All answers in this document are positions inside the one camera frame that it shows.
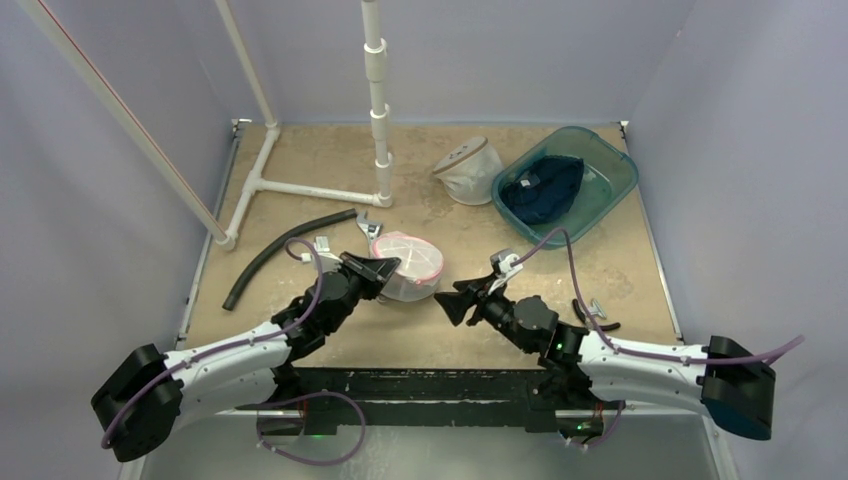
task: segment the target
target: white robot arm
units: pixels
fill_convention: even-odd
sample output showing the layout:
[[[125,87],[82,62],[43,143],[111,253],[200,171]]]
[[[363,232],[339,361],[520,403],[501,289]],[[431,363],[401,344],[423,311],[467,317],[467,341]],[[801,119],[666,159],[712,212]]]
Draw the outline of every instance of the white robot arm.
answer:
[[[189,350],[160,353],[145,345],[124,360],[91,399],[104,446],[118,461],[146,455],[197,419],[274,398],[281,372],[323,346],[360,300],[376,298],[400,264],[347,252],[316,261],[324,267],[320,292],[316,281],[270,321]]]
[[[436,294],[449,320],[468,325],[485,320],[523,352],[539,354],[551,379],[534,393],[584,403],[640,401],[711,417],[736,435],[771,438],[775,373],[733,340],[713,336],[709,345],[666,346],[606,337],[597,330],[559,321],[541,297],[513,302],[506,280],[521,269],[518,255],[504,250],[490,259],[494,272],[453,284]]]

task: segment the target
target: black flexible tube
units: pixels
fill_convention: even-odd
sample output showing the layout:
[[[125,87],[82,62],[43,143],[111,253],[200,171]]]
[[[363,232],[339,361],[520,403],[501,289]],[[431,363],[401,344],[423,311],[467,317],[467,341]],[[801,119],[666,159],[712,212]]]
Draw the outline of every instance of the black flexible tube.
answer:
[[[244,271],[241,272],[241,275],[239,275],[239,278],[236,280],[236,283],[233,284],[233,288],[230,289],[230,294],[227,295],[227,300],[224,301],[224,304],[221,305],[221,308],[223,308],[224,310],[229,310],[231,312],[234,308],[236,308],[236,303],[238,303],[239,298],[241,298],[241,294],[244,293],[244,289],[247,288],[247,284],[250,283],[250,280],[253,278],[254,275],[256,275],[256,272],[258,272],[259,269],[262,268],[262,265],[265,265],[265,263],[268,262],[271,257],[273,257],[277,252],[279,252],[280,249],[285,246],[286,242],[290,238],[300,237],[313,230],[318,230],[319,228],[335,225],[337,223],[355,217],[356,210],[351,208],[343,212],[327,215],[326,217],[310,220],[280,235],[279,238],[271,242],[270,245],[268,245],[267,247],[265,247],[264,250],[259,252],[259,255],[257,255],[256,258],[254,258],[247,265],[247,267],[245,267]]]

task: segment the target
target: metal clamp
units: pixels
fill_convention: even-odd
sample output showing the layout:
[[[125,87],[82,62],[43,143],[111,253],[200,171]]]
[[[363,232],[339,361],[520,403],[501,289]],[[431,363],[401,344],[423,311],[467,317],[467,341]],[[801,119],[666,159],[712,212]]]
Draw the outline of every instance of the metal clamp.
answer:
[[[383,231],[383,222],[373,222],[368,220],[366,216],[368,215],[367,210],[362,210],[359,212],[359,215],[356,216],[356,225],[362,230],[362,233],[365,234],[365,238],[368,240],[368,250],[371,250],[371,245],[374,243],[374,240],[380,236],[380,232]]]
[[[501,250],[489,257],[489,262],[492,264],[492,268],[495,270],[495,275],[497,276],[489,287],[489,291],[487,292],[489,295],[503,285],[506,285],[506,282],[524,269],[524,265],[520,263],[513,265],[519,258],[518,254],[513,252],[511,248]]]

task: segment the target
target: wooden board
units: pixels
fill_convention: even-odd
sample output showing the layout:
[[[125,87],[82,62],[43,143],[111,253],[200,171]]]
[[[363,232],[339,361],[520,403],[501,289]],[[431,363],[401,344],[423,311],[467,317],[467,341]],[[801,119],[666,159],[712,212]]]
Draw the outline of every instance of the wooden board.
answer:
[[[384,222],[384,232],[402,231],[435,244],[446,259],[442,289],[454,280],[490,271],[489,255],[506,247],[518,253],[531,245],[509,227],[491,204],[470,207],[454,202],[431,175],[433,165],[460,142],[489,138],[505,164],[511,163],[550,134],[544,127],[394,126],[395,154],[389,209],[368,207],[368,216]],[[595,129],[624,149],[617,128]],[[228,222],[247,172],[264,139],[264,128],[245,133],[227,189],[221,219]],[[268,180],[376,191],[373,140],[367,126],[285,126],[265,168]],[[272,192],[258,193],[248,211],[236,249],[213,244],[200,282],[187,346],[194,347],[241,333],[267,320],[312,284],[315,271],[285,254],[254,277],[235,311],[221,308],[233,281],[256,254],[291,227],[352,205],[344,202]],[[327,235],[330,247],[367,255],[365,237],[355,221],[310,235]],[[630,340],[676,343],[671,316],[642,214],[638,188],[575,245],[578,281],[587,297],[597,298],[611,321],[623,328],[616,336]],[[518,300],[542,295],[561,318],[576,324],[574,298],[564,249],[542,251],[510,283]],[[377,368],[535,368],[489,325],[453,327],[432,299],[404,304],[363,302],[327,345],[298,365]]]

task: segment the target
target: blue cloth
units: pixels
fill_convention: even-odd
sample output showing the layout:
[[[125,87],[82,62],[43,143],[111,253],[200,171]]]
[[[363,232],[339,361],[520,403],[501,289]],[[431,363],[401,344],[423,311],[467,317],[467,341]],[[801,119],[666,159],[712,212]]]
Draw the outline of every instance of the blue cloth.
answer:
[[[526,225],[553,222],[571,209],[584,168],[582,158],[546,155],[505,184],[501,200]]]

